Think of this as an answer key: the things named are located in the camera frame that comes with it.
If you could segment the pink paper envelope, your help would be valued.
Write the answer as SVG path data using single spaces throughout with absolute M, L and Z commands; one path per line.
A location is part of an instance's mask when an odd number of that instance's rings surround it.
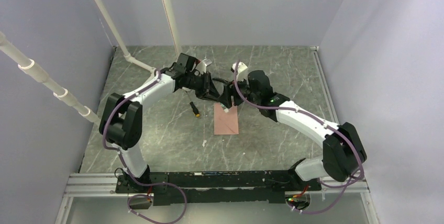
M 225 112 L 220 103 L 214 104 L 214 134 L 238 135 L 238 107 L 232 106 Z

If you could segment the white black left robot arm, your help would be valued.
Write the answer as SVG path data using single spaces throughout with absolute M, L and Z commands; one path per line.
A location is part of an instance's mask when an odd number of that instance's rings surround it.
M 142 135 L 143 111 L 179 89 L 194 91 L 197 98 L 216 101 L 220 96 L 207 68 L 210 59 L 199 60 L 181 53 L 170 67 L 156 69 L 154 77 L 139 88 L 109 95 L 99 125 L 102 145 L 114 150 L 124 172 L 132 176 L 130 186 L 139 193 L 150 186 L 150 168 L 138 144 Z

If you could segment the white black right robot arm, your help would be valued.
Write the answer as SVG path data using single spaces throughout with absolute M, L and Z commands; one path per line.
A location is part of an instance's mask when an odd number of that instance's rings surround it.
M 248 102 L 264 117 L 297 130 L 321 147 L 321 155 L 301 159 L 289 169 L 291 174 L 288 182 L 291 188 L 301 190 L 309 180 L 326 176 L 344 182 L 361 170 L 367 160 L 367 154 L 353 124 L 337 124 L 301 108 L 287 96 L 275 92 L 263 71 L 250 72 L 246 80 L 214 80 L 223 84 L 221 102 L 225 106 Z

